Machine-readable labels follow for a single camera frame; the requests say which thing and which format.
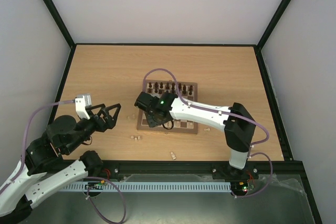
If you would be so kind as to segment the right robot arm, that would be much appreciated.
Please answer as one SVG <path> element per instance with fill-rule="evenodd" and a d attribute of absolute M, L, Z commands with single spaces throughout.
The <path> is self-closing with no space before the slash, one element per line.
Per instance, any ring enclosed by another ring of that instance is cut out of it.
<path fill-rule="evenodd" d="M 242 104 L 214 106 L 181 99 L 174 93 L 155 97 L 141 92 L 134 105 L 145 113 L 149 127 L 157 127 L 173 120 L 187 120 L 223 132 L 230 148 L 230 174 L 239 178 L 247 172 L 246 163 L 256 126 Z"/>

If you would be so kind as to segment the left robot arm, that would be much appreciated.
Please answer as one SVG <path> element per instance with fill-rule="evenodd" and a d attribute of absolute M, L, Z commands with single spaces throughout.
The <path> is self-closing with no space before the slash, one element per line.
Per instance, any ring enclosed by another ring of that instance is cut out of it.
<path fill-rule="evenodd" d="M 40 203 L 65 186 L 86 178 L 97 177 L 103 161 L 96 151 L 86 151 L 80 158 L 57 173 L 45 178 L 63 163 L 94 132 L 115 127 L 121 104 L 99 104 L 86 109 L 89 117 L 76 119 L 62 115 L 48 125 L 41 137 L 24 147 L 17 167 L 1 186 L 1 223 L 20 223 Z"/>

